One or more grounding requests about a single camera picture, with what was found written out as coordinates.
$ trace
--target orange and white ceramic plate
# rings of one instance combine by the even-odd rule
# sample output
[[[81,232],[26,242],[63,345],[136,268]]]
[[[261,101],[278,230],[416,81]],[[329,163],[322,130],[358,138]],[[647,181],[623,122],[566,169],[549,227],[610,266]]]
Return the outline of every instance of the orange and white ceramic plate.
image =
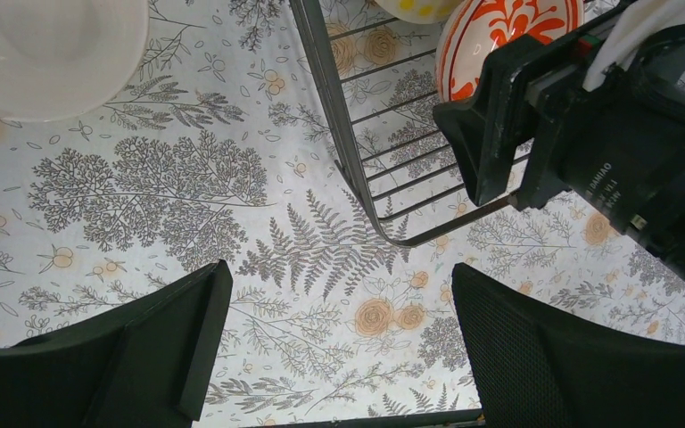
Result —
[[[582,0],[466,0],[448,19],[437,46],[440,98],[471,96],[493,50],[523,34],[547,44],[583,20]]]

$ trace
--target botanical pattern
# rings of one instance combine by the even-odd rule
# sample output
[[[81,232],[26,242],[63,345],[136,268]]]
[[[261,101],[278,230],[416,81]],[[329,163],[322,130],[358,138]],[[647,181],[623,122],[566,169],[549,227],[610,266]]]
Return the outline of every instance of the botanical pattern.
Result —
[[[390,18],[375,2],[320,3],[330,34]],[[480,407],[453,307],[460,262],[578,317],[685,343],[685,283],[575,195],[413,249],[379,236],[333,162],[289,2],[149,7],[141,66],[115,99],[59,122],[0,119],[0,348],[218,259],[234,286],[198,427]],[[362,156],[435,130],[434,95],[405,103],[434,91],[432,56],[374,70],[432,49],[439,31],[394,21],[336,39],[342,75],[372,71],[343,85],[352,117],[398,106],[355,127]],[[365,167],[374,174],[442,145],[428,136]],[[382,181],[453,162],[450,150],[434,152]],[[424,182],[427,194],[459,177],[447,179]],[[383,198],[380,214],[419,198]],[[412,236],[431,216],[472,208],[452,195],[388,233]]]
[[[541,220],[516,218],[504,210],[470,225],[466,239],[479,250],[489,252],[490,275],[503,277],[517,265],[552,267],[558,253],[574,248],[573,234],[572,225],[559,212]]]
[[[236,17],[236,23],[245,27],[240,37],[240,47],[256,52],[261,40],[275,31],[275,18],[282,12],[285,0],[230,0],[229,14]]]
[[[174,119],[186,127],[199,129],[213,125],[214,120],[227,125],[230,120],[243,121],[243,111],[230,104],[224,95],[199,93],[195,97],[197,103],[183,103],[180,96],[188,92],[177,85],[179,83],[171,81],[168,75],[136,86],[127,85],[103,107],[111,111],[111,123],[131,131],[139,128],[162,131]]]
[[[395,260],[409,261],[409,249],[391,246],[368,223],[366,213],[358,201],[345,193],[353,211],[352,220],[341,218],[341,213],[319,201],[313,191],[306,192],[306,202],[312,220],[308,221],[292,205],[287,205],[287,218],[292,234],[286,233],[277,220],[269,221],[271,244],[256,242],[257,250],[247,252],[247,260],[240,266],[242,275],[259,275],[261,280],[273,280],[281,286],[289,273],[291,290],[303,277],[303,291],[308,295],[315,284],[324,284],[322,296],[345,281],[345,295],[350,296],[364,276],[379,267],[392,274]],[[409,219],[400,223],[396,236],[402,237]]]
[[[235,260],[247,238],[234,210],[267,200],[266,170],[253,149],[202,130],[197,142],[182,136],[176,144],[131,136],[114,153],[108,162],[67,148],[33,168],[41,181],[31,186],[30,208],[44,213],[49,230],[83,221],[101,251],[163,242],[188,269]]]
[[[400,105],[422,95],[432,93],[434,90],[434,76],[431,72],[419,73],[416,70],[409,70],[395,84],[394,94],[390,98],[388,105]],[[406,119],[405,125],[392,133],[388,141],[392,145],[403,144],[412,141],[420,136],[426,136],[415,144],[392,153],[393,162],[404,163],[416,158],[418,155],[430,152],[448,144],[447,140],[439,134],[434,133],[437,127],[432,121],[432,108],[439,102],[438,95],[431,95],[418,103],[408,103],[395,111]],[[443,150],[427,156],[416,162],[408,164],[409,176],[419,177],[425,172],[429,172],[435,167],[444,168],[455,164],[456,159],[451,150]],[[456,176],[457,169],[453,169],[450,174]]]

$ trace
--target orange rose print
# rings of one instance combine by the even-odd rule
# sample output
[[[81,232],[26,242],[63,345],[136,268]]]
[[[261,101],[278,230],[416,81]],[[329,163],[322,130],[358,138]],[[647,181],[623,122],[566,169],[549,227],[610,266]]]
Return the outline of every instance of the orange rose print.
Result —
[[[356,332],[364,336],[378,336],[392,321],[392,306],[387,300],[371,299],[356,311]]]
[[[424,288],[426,283],[429,282],[429,274],[424,271],[417,272],[411,278],[411,286],[413,288]]]
[[[648,326],[648,334],[655,334],[659,326],[660,323],[658,321],[653,321],[652,323],[650,323],[650,325]]]
[[[524,281],[521,283],[521,286],[518,287],[518,292],[528,296],[532,292],[532,287],[534,287],[532,281]]]
[[[364,44],[364,58],[375,65],[389,64],[398,52],[398,40],[387,26],[368,33]]]
[[[395,318],[395,324],[403,330],[413,330],[424,321],[424,308],[418,305],[405,307]]]
[[[272,95],[279,95],[279,93],[282,92],[282,89],[285,87],[285,80],[280,78],[274,70],[266,70],[264,73],[264,79],[268,84],[267,90]]]
[[[326,24],[326,32],[329,36],[337,36],[350,31],[348,27],[340,23]],[[353,36],[337,38],[332,41],[332,54],[337,74],[344,76],[353,68],[353,59],[356,56],[356,40]]]
[[[607,240],[610,231],[610,222],[598,212],[587,220],[587,226],[584,228],[584,241],[589,245],[600,245]]]
[[[453,301],[453,291],[450,290],[450,286],[447,283],[442,284],[440,291],[442,292],[440,294],[441,301],[444,301],[445,303]]]
[[[435,251],[437,252],[438,256],[441,256],[445,253],[445,251],[448,249],[449,242],[450,238],[447,235],[440,236],[434,240],[434,245],[437,247]]]

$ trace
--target white plate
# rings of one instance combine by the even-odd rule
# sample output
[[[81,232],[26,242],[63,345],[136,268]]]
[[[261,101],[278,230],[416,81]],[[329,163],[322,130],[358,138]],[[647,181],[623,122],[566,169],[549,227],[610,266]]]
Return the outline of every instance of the white plate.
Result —
[[[0,0],[0,118],[78,116],[112,99],[148,38],[148,0]]]

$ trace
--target wire rack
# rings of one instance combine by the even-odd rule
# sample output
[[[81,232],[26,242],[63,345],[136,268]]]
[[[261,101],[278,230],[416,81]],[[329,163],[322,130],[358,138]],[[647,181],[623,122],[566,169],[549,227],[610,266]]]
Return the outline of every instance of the wire rack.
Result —
[[[441,145],[434,148],[429,147],[426,151],[419,150],[423,148],[419,147],[419,142],[422,142],[427,138],[435,138],[438,135],[439,137],[442,137],[440,131],[436,130],[435,127],[434,131],[427,132],[421,136],[416,136],[405,142],[394,144],[381,151],[362,153],[360,145],[357,142],[354,127],[366,124],[367,122],[376,123],[377,121],[381,121],[383,115],[403,109],[409,104],[424,103],[430,97],[435,97],[437,91],[435,90],[421,94],[400,103],[389,104],[382,110],[373,111],[370,114],[357,119],[351,119],[345,93],[343,92],[343,85],[354,79],[361,79],[374,73],[397,67],[406,62],[418,60],[431,61],[433,67],[433,57],[436,49],[426,49],[423,52],[412,53],[406,58],[389,62],[384,66],[374,67],[370,70],[355,74],[354,76],[341,78],[335,65],[332,43],[337,39],[354,36],[364,31],[371,31],[382,26],[396,23],[399,20],[396,18],[385,19],[330,36],[327,32],[325,16],[319,2],[306,0],[291,1],[290,5],[293,9],[293,15],[301,35],[301,41],[307,54],[309,69],[316,82],[330,134],[334,140],[334,147],[339,158],[335,163],[352,193],[367,213],[373,228],[378,234],[395,245],[413,247],[429,242],[509,205],[507,197],[502,197],[479,208],[474,207],[470,202],[466,202],[465,199],[462,200],[460,193],[464,192],[465,187],[460,181],[460,175],[457,174],[458,164],[455,160],[447,165],[440,165],[436,169],[428,170],[418,177],[409,177],[408,181],[398,183],[387,190],[372,192],[372,184],[377,180],[380,180],[383,177],[392,176],[393,174],[412,166],[416,162],[433,158],[440,153],[450,152],[450,154],[452,154],[452,149],[443,138]],[[385,162],[382,161],[385,156],[403,150],[409,150],[413,154],[406,160],[400,162],[393,163],[388,161],[387,163],[389,163],[389,165],[386,165],[385,167]],[[370,162],[379,162],[383,167],[374,174],[368,175],[365,165]],[[411,191],[414,186],[428,185],[433,183],[436,178],[441,177],[447,178],[443,179],[442,182],[451,182],[451,185],[443,185],[443,188],[447,188],[444,188],[444,190],[441,189],[438,193],[431,192],[428,196],[423,198],[413,197],[414,193]],[[444,219],[444,221],[435,220],[433,224],[426,227],[425,230],[418,232],[416,235],[392,235],[392,230],[394,229],[392,223],[394,221],[414,213],[420,213],[421,209],[435,204],[439,200],[449,198],[453,194],[457,195],[459,201],[464,201],[462,202],[463,205],[470,205],[473,209],[468,210],[467,212],[461,212],[461,215],[456,216],[455,218],[447,218]],[[403,201],[408,201],[409,203],[405,204],[403,208],[393,210],[392,204],[390,203],[392,198],[399,198]],[[388,210],[383,210],[382,208],[382,203],[380,202],[384,201],[388,201]]]

